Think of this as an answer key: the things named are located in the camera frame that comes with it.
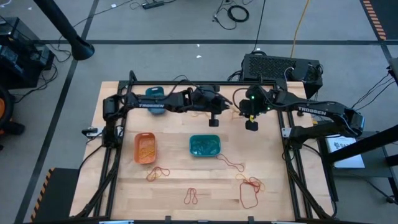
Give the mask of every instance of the black bracket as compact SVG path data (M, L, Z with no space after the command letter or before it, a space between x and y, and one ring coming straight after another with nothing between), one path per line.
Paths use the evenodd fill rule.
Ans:
M254 217L248 217L249 224L254 224Z
M166 217L164 217L164 223L165 224L171 224L172 223L172 217L170 215L166 215Z

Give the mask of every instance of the gray floor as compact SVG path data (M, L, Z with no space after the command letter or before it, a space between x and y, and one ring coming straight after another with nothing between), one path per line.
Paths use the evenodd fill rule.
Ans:
M71 23L75 24L88 16L93 1L56 2ZM100 0L96 12L122 2ZM247 6L250 19L238 24L236 30L223 30L211 21L219 3L211 0L178 0L147 11L142 8L131 10L126 4L96 16L87 39L255 39L262 1L254 1ZM260 39L292 40L304 4L305 0L268 0ZM19 16L41 39L54 40L60 37L32 1L13 1L5 8L0 8L0 14ZM226 26L233 25L226 19L222 20ZM76 28L77 31L81 33L84 26L85 22ZM308 7L298 39L376 40L376 36L359 0L317 0ZM291 45L257 47L268 55L283 57L288 57L291 50ZM68 46L63 45L61 48L67 49ZM80 165L85 148L85 138L80 131L91 124L102 81L125 80L131 69L139 80L171 80L183 74L192 80L226 80L240 68L244 54L252 48L252 44L95 45L94 56L78 62L25 220L29 219L46 171L51 167L77 168ZM398 57L397 46L389 46L389 50ZM386 75L385 68L388 66L377 45L298 45L294 57L321 61L325 73L319 99L335 100L348 106ZM0 152L1 223L15 220L71 61L56 63L58 78L46 90L35 92L16 105L14 117L26 125L26 132L22 136L0 139L5 146ZM392 85L374 103L361 110L366 117L366 130L383 130L398 123L394 113L398 107L394 99L397 94L397 87ZM391 145L387 149L393 154L397 148ZM386 179L372 181L391 194ZM382 196L367 183L347 178L336 178L336 183L340 197L338 218L373 223L393 223L397 220L398 207L385 203Z

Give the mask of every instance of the computer case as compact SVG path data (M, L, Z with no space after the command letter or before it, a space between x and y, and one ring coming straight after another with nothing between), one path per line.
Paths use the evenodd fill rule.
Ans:
M50 70L54 54L18 18L0 20L0 83L7 89L34 88L40 73Z

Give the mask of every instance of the teal object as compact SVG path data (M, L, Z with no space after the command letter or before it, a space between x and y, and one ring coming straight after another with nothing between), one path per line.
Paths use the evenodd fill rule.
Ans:
M145 91L145 95L146 96L164 96L164 89L161 86L151 87ZM160 115L160 114L164 114L166 112L166 109L162 109L162 108L148 108L148 110L153 115Z
M220 137L214 134L191 136L189 152L198 157L217 156L221 152Z

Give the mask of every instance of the floor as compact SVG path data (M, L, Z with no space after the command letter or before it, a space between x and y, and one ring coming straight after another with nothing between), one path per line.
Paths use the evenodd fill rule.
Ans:
M76 24L90 11L101 12L124 1L55 2ZM26 125L25 133L0 139L4 145L0 152L0 222L27 222L47 170L76 169L80 165L86 141L80 131L91 124L101 82L126 80L130 70L139 80L171 80L183 74L191 80L226 80L238 70L244 54L254 47L262 1L245 6L250 18L235 30L224 30L212 22L219 4L214 0L177 0L155 9L132 10L138 5L129 7L127 3L78 25L76 31L94 43L94 56L79 62L69 59L55 63L58 78L47 89L16 105L14 119ZM360 0L316 0L308 6L297 34L294 57L317 59L323 64L324 85L319 100L351 106L386 75L386 57L398 57L395 40L387 38L381 47L380 34L369 22L365 4ZM290 56L304 5L305 0L267 0L257 48L268 55ZM0 7L0 15L20 17L48 43L55 43L60 37L30 0L11 1ZM233 26L224 12L219 17L225 26ZM62 43L61 49L68 49L66 42ZM60 59L65 57L63 53L56 54ZM383 130L398 123L397 94L398 88L391 85L361 110L366 117L366 130ZM387 146L389 154L394 154L396 147ZM35 166L37 161L44 162L42 169ZM372 181L391 194L387 179ZM367 183L336 178L336 184L339 219L368 223L397 220L398 207L386 203ZM25 206L20 209L23 199Z

